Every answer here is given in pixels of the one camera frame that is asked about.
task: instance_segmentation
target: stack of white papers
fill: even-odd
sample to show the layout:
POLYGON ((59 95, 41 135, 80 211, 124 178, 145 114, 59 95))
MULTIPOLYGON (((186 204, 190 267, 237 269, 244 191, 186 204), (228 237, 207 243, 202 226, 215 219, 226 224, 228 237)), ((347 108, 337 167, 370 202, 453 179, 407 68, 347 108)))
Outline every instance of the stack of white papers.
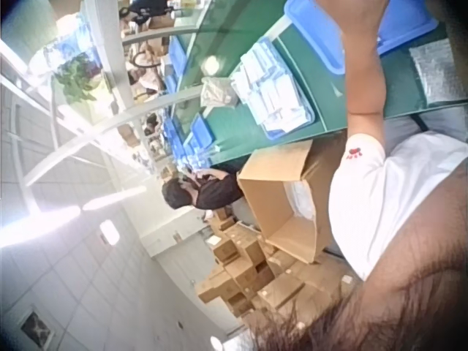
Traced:
POLYGON ((267 39, 262 38, 242 55, 231 80, 255 122, 266 132, 288 133, 311 121, 294 78, 267 39))

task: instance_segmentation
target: bubble wrap bag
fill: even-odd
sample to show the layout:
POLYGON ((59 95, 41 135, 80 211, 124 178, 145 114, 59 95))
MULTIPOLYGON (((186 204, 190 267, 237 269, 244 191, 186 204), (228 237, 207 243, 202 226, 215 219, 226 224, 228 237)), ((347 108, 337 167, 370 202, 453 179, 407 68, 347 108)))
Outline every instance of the bubble wrap bag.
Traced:
POLYGON ((410 48, 409 52, 418 70, 428 104, 467 98, 455 71, 448 39, 410 48))

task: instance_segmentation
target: open cardboard box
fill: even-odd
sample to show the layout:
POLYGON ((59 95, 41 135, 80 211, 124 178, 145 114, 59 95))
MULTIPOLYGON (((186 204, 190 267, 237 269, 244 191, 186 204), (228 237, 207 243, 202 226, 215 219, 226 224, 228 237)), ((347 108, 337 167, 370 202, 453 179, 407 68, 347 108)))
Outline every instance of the open cardboard box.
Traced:
POLYGON ((267 243, 305 263, 331 242, 328 197, 333 174, 344 153, 343 133, 256 150, 238 182, 267 243), (310 188, 314 220, 296 216, 284 183, 310 188))

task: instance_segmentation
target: green leaves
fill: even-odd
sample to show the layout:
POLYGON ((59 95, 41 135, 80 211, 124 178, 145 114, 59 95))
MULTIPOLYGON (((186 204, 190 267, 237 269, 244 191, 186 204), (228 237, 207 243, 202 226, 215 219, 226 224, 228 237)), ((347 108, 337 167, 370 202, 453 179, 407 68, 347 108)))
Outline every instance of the green leaves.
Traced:
POLYGON ((62 64, 55 74, 57 81, 64 86, 64 95, 69 104, 82 100, 96 101, 89 91, 94 88, 91 85, 93 62, 88 60, 85 53, 81 53, 73 60, 62 64))

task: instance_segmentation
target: table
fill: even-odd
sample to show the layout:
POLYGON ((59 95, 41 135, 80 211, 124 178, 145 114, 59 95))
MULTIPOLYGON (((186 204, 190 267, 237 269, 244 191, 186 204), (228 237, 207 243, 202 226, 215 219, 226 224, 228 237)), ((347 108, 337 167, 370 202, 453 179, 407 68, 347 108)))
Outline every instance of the table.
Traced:
MULTIPOLYGON (((200 67, 203 65, 203 60, 210 55, 215 55, 222 63, 217 75, 228 76, 237 66, 240 56, 282 17, 284 3, 282 0, 229 0, 228 3, 222 1, 212 3, 195 38, 194 50, 188 58, 188 67, 181 81, 181 87, 200 82, 203 76, 200 67)), ((430 34, 382 57, 388 90, 386 118, 444 106, 426 104, 408 49, 444 39, 446 36, 445 28, 441 25, 430 34)), ((346 127, 344 76, 330 73, 293 25, 277 35, 273 45, 311 102, 316 113, 316 121, 278 140, 269 140, 262 129, 255 124, 246 106, 239 105, 236 109, 213 109, 206 121, 216 138, 216 144, 221 149, 218 154, 211 157, 213 163, 250 154, 257 148, 316 137, 346 127)), ((184 108, 176 107, 175 111, 184 130, 188 130, 193 117, 200 111, 200 101, 193 100, 184 108)))

